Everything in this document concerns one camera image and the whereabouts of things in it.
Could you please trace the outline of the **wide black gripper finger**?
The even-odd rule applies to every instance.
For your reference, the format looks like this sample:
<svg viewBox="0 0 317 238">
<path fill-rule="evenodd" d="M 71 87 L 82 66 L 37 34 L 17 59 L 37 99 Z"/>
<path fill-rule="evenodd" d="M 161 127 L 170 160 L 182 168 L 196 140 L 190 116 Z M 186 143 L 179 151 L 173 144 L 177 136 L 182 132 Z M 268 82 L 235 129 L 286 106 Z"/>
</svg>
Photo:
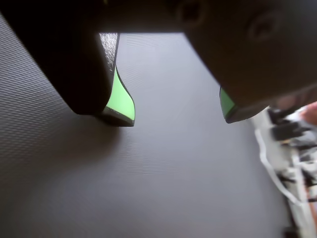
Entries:
<svg viewBox="0 0 317 238">
<path fill-rule="evenodd" d="M 180 0 L 178 21 L 236 120 L 317 99 L 316 1 Z"/>
</svg>

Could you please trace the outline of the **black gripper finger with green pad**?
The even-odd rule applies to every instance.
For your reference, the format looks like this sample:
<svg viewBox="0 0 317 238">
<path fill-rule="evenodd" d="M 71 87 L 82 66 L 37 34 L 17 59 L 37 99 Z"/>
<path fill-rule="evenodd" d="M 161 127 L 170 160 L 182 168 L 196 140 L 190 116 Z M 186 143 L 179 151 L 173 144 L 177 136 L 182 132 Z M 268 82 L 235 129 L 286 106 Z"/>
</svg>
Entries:
<svg viewBox="0 0 317 238">
<path fill-rule="evenodd" d="M 116 66 L 120 35 L 94 27 L 105 5 L 103 0 L 3 0 L 0 11 L 76 114 L 132 127 L 134 101 Z"/>
</svg>

